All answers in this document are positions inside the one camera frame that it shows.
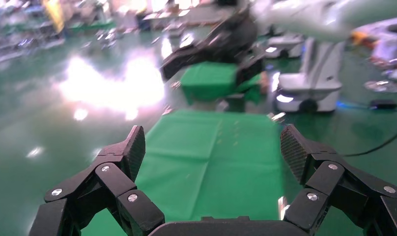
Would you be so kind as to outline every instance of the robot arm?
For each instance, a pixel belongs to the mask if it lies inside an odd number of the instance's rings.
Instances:
[[[354,28],[397,17],[397,0],[283,0],[266,10],[286,30],[341,42]]]

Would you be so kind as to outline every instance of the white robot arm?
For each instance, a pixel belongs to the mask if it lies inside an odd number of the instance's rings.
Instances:
[[[268,22],[309,37],[299,73],[278,77],[278,109],[330,112],[345,41],[359,26],[397,17],[397,0],[283,0],[264,12]]]
[[[341,42],[354,28],[397,17],[397,0],[283,0],[266,14],[286,30]]]

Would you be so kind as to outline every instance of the black cable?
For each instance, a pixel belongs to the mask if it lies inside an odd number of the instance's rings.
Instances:
[[[355,153],[355,154],[346,154],[346,155],[343,155],[343,156],[362,156],[362,155],[366,155],[366,154],[369,154],[369,153],[371,153],[371,152],[377,151],[377,150],[379,150],[379,149],[385,147],[386,145],[392,143],[395,139],[397,139],[397,133],[396,133],[393,137],[391,137],[390,139],[388,139],[387,141],[385,141],[383,144],[381,144],[381,145],[379,145],[379,146],[377,146],[377,147],[375,147],[375,148],[372,148],[372,149],[370,149],[370,150],[368,150],[368,151],[364,151],[364,152],[360,152],[360,153]]]
[[[338,101],[338,106],[350,108],[350,109],[358,109],[358,110],[369,110],[369,111],[388,111],[388,112],[397,112],[397,109],[373,109],[370,105],[358,103],[358,102],[345,102],[345,101]]]

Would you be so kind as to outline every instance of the green floor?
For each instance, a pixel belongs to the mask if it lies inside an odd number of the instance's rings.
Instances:
[[[200,39],[206,31],[192,32],[190,37]],[[157,36],[127,35],[108,53],[89,53],[82,48],[86,39],[71,39],[61,48],[0,64],[0,236],[27,235],[45,191],[86,168],[102,146],[123,140],[133,125],[143,125],[148,131],[167,108],[215,110],[215,102],[189,106],[182,91],[171,88],[180,74],[165,85],[161,82],[157,68],[171,44],[163,38],[151,44]],[[381,97],[397,101],[397,94],[378,96],[363,88],[365,81],[381,79],[380,72],[366,62],[367,56],[362,49],[345,54],[341,100],[367,103]],[[299,67],[298,60],[270,64],[282,73]],[[266,101],[244,107],[251,113],[267,114],[272,97]],[[307,138],[332,145],[340,153],[370,149],[397,132],[397,113],[343,106],[328,115],[290,114],[286,119]],[[347,161],[397,185],[397,140]],[[283,182],[292,199],[300,187],[291,175],[285,175]],[[105,212],[84,233],[123,235]],[[343,213],[332,209],[318,235],[361,234]]]

